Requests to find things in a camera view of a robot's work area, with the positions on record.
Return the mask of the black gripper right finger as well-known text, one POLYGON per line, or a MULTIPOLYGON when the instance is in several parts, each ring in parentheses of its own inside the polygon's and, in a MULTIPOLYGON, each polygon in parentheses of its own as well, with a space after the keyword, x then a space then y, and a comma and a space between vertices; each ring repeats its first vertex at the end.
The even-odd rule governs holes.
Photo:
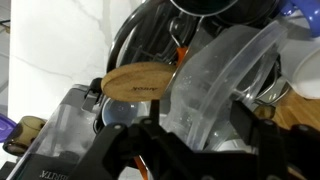
POLYGON ((230 122, 245 144, 259 144, 263 133, 263 121, 241 101, 233 101, 230 122))

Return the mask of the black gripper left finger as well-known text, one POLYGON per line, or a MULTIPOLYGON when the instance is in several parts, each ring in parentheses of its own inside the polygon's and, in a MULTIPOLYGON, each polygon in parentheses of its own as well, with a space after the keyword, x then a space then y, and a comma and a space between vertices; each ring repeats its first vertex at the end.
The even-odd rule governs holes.
POLYGON ((155 122, 159 121, 159 112, 160 112, 160 101, 152 100, 150 106, 149 117, 155 122))

